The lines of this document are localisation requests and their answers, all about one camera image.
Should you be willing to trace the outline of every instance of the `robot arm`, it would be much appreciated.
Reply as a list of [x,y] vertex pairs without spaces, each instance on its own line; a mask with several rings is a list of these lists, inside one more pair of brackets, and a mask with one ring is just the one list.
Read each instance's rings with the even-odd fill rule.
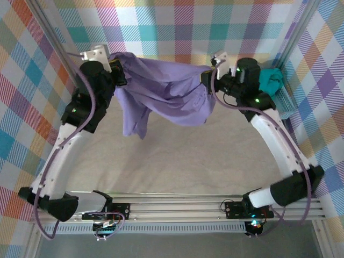
[[[257,61],[252,58],[240,59],[237,63],[235,76],[232,76],[226,52],[215,54],[211,61],[213,65],[217,65],[217,79],[214,82],[215,92],[222,91],[236,99],[238,108],[233,107],[233,109],[239,109],[247,121],[260,133],[284,178],[268,188],[246,193],[242,201],[246,212],[250,214],[258,208],[273,204],[287,206],[306,197],[307,183],[301,164],[307,170],[311,191],[314,192],[324,175],[324,171],[321,166],[313,164],[301,153],[284,127],[274,102],[268,94],[259,90],[260,67]],[[201,80],[207,87],[208,93],[211,94],[210,74],[209,72],[203,73]],[[264,111],[270,119],[261,113],[247,111],[246,108]]]
[[[84,53],[85,59],[89,56],[92,56],[92,58],[89,62],[81,65],[81,71],[90,82],[97,98],[94,117],[80,133],[75,135],[59,151],[49,169],[44,185],[39,185],[42,176],[42,173],[40,173],[30,187],[21,188],[19,191],[21,198],[33,204],[37,189],[41,187],[39,207],[60,221],[66,221],[75,213],[79,212],[109,211],[109,207],[112,205],[112,198],[98,191],[78,194],[66,192],[69,173],[77,155],[95,132],[98,123],[105,116],[115,86],[120,87],[127,83],[118,60],[108,63],[107,59],[102,56],[105,53],[104,49],[97,48],[93,51],[95,54],[92,51],[92,53]],[[275,203],[280,206],[286,206],[306,197],[305,176],[300,167],[300,162],[307,169],[313,191],[318,186],[324,174],[323,169],[309,162],[299,151],[282,124],[278,111],[275,109],[275,104],[267,94],[259,90],[260,67],[257,61],[254,59],[239,60],[236,74],[232,76],[228,65],[229,62],[226,62],[226,57],[227,54],[223,52],[212,59],[214,64],[219,60],[225,60],[223,62],[224,65],[218,67],[215,90],[223,91],[225,94],[233,96],[238,106],[254,107],[264,111],[280,126],[280,129],[277,130],[266,117],[251,111],[241,111],[248,122],[262,135],[276,159],[279,170],[284,178],[282,181],[274,183],[268,188],[257,189],[245,194],[242,204],[246,212],[250,214],[261,207]],[[210,72],[201,74],[201,81],[207,87],[209,93],[211,93],[210,75]],[[73,94],[72,101],[68,104],[62,116],[62,125],[51,155],[58,148],[60,142],[69,136],[71,132],[75,131],[85,120],[89,112],[89,96],[86,89],[80,84],[80,87]],[[293,151],[287,144],[284,136],[281,135],[280,130],[283,130],[291,140],[300,156],[300,160],[295,158]]]

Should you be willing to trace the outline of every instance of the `metal bracket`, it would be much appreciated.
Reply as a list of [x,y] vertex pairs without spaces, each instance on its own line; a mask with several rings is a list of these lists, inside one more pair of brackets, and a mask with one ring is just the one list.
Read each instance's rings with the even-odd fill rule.
[[222,76],[225,74],[228,74],[230,71],[230,60],[228,58],[228,54],[225,51],[219,51],[215,53],[212,58],[215,60],[216,64],[218,64],[220,61],[223,61],[218,68],[217,68],[217,74],[216,79],[221,79]]
[[102,63],[104,69],[109,73],[112,71],[109,65],[108,56],[104,45],[94,46],[90,51],[81,52],[84,57],[82,60],[86,61],[98,61]]

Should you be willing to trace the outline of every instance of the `plaid backdrop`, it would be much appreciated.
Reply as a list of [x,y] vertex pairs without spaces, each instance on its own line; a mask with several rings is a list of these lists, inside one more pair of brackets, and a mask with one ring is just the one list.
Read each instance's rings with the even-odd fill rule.
[[54,0],[57,13],[40,3],[61,42],[68,43],[64,27],[79,52],[105,43],[111,53],[196,65],[223,49],[233,64],[241,56],[273,60],[303,10],[293,20],[289,11],[297,11],[300,0]]
[[[111,52],[204,64],[220,49],[233,62],[240,56],[276,61],[307,1],[285,27],[292,2],[55,0],[55,5],[79,51],[105,42]],[[0,32],[8,36],[0,37],[0,257],[17,257],[32,208],[16,192],[43,167],[73,85],[24,0],[0,3]],[[318,195],[339,246],[344,241],[343,13],[340,2],[324,0],[284,70],[299,105],[291,118],[294,136],[326,169]]]
[[284,74],[298,110],[290,118],[303,153],[325,170],[317,195],[344,254],[344,1],[323,0]]
[[24,0],[0,0],[0,257],[18,257],[32,206],[17,196],[42,169],[73,90]]

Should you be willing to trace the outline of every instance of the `purple cloth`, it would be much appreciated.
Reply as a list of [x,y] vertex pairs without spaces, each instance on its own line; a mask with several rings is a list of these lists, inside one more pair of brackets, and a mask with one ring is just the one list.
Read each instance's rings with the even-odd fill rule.
[[200,74],[209,66],[193,66],[137,58],[132,53],[114,53],[119,58],[128,85],[116,88],[114,94],[123,110],[123,135],[146,136],[151,111],[183,126],[206,122],[215,106],[200,83]]

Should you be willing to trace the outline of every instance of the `teal cloth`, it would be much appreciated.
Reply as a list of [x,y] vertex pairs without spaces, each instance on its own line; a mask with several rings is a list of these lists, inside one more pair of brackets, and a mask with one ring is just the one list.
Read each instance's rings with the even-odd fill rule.
[[261,70],[259,76],[259,89],[272,97],[280,88],[284,86],[282,79],[283,75],[280,69],[263,69]]

